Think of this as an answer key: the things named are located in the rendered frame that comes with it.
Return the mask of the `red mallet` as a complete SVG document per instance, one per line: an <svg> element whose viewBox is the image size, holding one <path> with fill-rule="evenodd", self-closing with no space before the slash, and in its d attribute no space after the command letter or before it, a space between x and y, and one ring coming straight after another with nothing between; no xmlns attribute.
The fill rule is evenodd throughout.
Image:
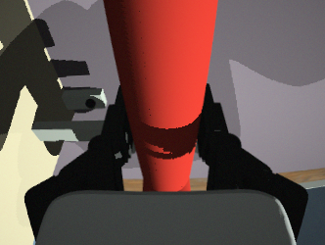
<svg viewBox="0 0 325 245"><path fill-rule="evenodd" d="M142 191L191 190L218 0L103 1Z"/></svg>

